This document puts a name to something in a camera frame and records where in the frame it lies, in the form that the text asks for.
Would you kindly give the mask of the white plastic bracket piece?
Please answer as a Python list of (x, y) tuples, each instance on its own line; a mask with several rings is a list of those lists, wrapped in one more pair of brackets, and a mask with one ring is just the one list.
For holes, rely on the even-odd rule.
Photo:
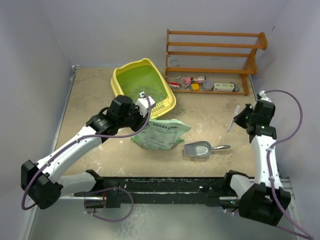
[(234, 123), (234, 118), (240, 113), (240, 111), (241, 111), (241, 106), (240, 106), (240, 105), (237, 105), (236, 108), (235, 108), (235, 110), (234, 110), (233, 118), (232, 118), (232, 120), (231, 120), (231, 123), (230, 123), (230, 125), (229, 125), (229, 128), (228, 128), (227, 132), (230, 132), (230, 131), (231, 131), (232, 126), (233, 126), (233, 123)]

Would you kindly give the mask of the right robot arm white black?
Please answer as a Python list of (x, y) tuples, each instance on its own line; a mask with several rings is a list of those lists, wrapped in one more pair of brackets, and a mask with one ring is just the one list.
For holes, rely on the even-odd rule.
[(276, 107), (267, 97), (246, 104), (245, 108), (233, 118), (235, 124), (246, 130), (249, 143), (254, 152), (254, 182), (237, 171), (229, 171), (222, 183), (222, 190), (228, 196), (239, 198), (238, 211), (243, 218), (277, 226), (283, 213), (291, 202), (291, 194), (283, 189), (281, 183), (274, 143), (276, 129), (270, 126)]

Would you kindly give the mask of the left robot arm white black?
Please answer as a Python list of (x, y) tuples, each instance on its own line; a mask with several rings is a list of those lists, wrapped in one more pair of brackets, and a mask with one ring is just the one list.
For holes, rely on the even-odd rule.
[(102, 178), (93, 170), (65, 176), (64, 173), (81, 157), (100, 146), (108, 139), (119, 139), (119, 129), (130, 128), (132, 137), (140, 133), (151, 118), (155, 100), (145, 92), (140, 93), (136, 102), (126, 96), (118, 95), (110, 106), (102, 108), (93, 115), (80, 131), (60, 148), (48, 156), (32, 162), (27, 160), (21, 166), (20, 184), (24, 191), (21, 200), (23, 210), (27, 198), (44, 210), (52, 206), (60, 197), (88, 192), (98, 196), (103, 191)]

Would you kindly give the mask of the silver metal scoop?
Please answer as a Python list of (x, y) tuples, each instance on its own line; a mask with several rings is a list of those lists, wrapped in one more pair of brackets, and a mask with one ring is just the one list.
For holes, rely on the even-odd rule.
[(208, 157), (213, 151), (231, 148), (230, 145), (212, 146), (207, 141), (197, 141), (183, 146), (183, 153), (189, 157)]

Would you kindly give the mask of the green cat litter bag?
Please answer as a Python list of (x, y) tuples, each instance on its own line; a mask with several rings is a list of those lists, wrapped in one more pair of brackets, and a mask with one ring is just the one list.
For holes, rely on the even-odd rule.
[(191, 126), (177, 119), (151, 119), (144, 130), (131, 140), (147, 150), (170, 150), (184, 143), (181, 136), (191, 129)]

